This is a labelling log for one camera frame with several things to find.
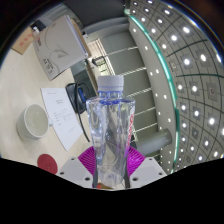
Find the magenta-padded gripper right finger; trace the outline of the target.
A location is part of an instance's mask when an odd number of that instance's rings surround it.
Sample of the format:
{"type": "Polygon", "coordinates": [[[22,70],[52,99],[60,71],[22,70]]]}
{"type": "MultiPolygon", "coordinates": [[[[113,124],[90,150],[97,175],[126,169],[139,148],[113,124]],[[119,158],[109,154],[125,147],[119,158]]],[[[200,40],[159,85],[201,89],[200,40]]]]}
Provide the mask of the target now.
{"type": "Polygon", "coordinates": [[[125,188],[140,188],[166,176],[153,157],[145,157],[130,147],[127,155],[125,188]]]}

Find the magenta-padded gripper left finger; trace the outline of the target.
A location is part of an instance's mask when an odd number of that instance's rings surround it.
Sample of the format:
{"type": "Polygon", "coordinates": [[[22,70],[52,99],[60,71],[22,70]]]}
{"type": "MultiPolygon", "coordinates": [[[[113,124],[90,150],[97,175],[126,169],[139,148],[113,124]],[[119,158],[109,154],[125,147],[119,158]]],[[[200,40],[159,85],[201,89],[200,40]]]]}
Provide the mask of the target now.
{"type": "Polygon", "coordinates": [[[57,176],[81,187],[97,186],[97,165],[93,148],[86,149],[78,157],[71,157],[58,170],[57,176]]]}

